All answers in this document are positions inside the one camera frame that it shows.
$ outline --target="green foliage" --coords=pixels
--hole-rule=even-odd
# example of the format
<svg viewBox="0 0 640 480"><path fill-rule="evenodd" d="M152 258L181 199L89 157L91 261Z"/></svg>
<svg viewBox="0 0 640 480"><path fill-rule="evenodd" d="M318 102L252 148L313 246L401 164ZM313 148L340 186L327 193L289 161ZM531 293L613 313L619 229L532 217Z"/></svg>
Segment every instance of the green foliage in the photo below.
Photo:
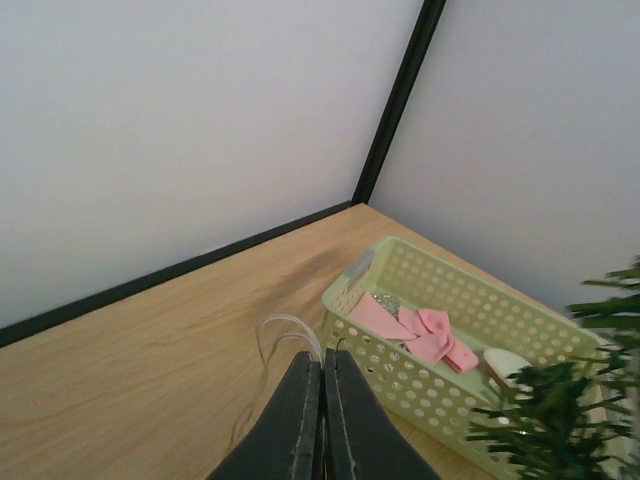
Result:
<svg viewBox="0 0 640 480"><path fill-rule="evenodd" d="M611 459L620 462L622 478L640 479L639 459L615 457L606 449L610 440L633 435L632 412L620 402L640 387L632 367L632 353L640 348L640 257L627 270L584 283L628 294L569 307L585 328L616 329L616 344L599 348L594 357L522 369L510 377L514 387L501 389L495 410L475 409L486 416L486 424L470 424L467 438L491 442L491 453L506 453L510 463L521 467L523 480L613 480L603 468ZM613 396L590 403L589 392L596 386ZM596 408L615 412L621 420L591 422Z"/></svg>

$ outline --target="gray wall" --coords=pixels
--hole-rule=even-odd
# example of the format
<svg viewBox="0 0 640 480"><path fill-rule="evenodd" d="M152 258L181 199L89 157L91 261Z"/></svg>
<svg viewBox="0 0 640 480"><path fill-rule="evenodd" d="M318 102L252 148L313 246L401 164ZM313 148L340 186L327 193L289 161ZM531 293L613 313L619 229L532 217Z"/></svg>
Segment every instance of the gray wall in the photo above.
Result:
<svg viewBox="0 0 640 480"><path fill-rule="evenodd" d="M419 0L0 5L0 326L350 199Z"/></svg>
<svg viewBox="0 0 640 480"><path fill-rule="evenodd" d="M373 206L561 309L640 254L640 2L451 1Z"/></svg>

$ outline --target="basket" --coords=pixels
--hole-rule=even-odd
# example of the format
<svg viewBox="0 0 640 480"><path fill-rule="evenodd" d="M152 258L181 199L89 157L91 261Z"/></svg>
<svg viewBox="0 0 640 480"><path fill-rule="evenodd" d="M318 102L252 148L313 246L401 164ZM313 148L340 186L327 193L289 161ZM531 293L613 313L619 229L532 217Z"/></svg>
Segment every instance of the basket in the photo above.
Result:
<svg viewBox="0 0 640 480"><path fill-rule="evenodd" d="M486 423L471 409L497 401L483 366L459 374L445 362L428 365L355 322L349 313L365 291L395 295L409 308L446 310L453 333L476 354L498 347L550 365L591 355L598 337L395 237L367 250L322 296L323 345L336 348L340 340L383 406L497 478L518 478L505 454L465 439L470 421Z"/></svg>

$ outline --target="pink object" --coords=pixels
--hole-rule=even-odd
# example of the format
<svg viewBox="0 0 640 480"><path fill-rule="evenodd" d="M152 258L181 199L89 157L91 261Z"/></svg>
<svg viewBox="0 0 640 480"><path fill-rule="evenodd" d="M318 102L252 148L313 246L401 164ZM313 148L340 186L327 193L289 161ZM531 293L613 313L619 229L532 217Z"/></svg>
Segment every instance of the pink object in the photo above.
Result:
<svg viewBox="0 0 640 480"><path fill-rule="evenodd" d="M476 354L455 337L453 348L447 352L444 360L458 373L466 372L478 366L478 357Z"/></svg>
<svg viewBox="0 0 640 480"><path fill-rule="evenodd" d="M374 333L390 340L413 340L416 335L393 318L370 293L365 293L349 314Z"/></svg>
<svg viewBox="0 0 640 480"><path fill-rule="evenodd" d="M422 323L431 333L449 333L451 332L451 324L449 323L449 315L447 312L440 310L431 310L430 308L421 308L418 314L422 319Z"/></svg>
<svg viewBox="0 0 640 480"><path fill-rule="evenodd" d="M435 365L453 348L454 342L455 338L450 333L428 333L405 345L420 360Z"/></svg>
<svg viewBox="0 0 640 480"><path fill-rule="evenodd" d="M427 335L429 333L424 323L422 323L420 314L410 308L400 307L398 321L403 327L416 335Z"/></svg>

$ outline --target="wood grain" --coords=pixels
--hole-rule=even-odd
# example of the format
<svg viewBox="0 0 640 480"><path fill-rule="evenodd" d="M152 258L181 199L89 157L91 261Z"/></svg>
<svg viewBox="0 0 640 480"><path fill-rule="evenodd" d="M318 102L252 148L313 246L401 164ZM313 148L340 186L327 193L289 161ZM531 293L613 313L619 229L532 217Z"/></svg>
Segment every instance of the wood grain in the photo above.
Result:
<svg viewBox="0 0 640 480"><path fill-rule="evenodd" d="M260 376L256 323L317 325L322 292L383 235L490 278L361 205L5 347L0 478L205 477ZM302 347L283 342L261 405ZM443 478L491 478L392 418Z"/></svg>

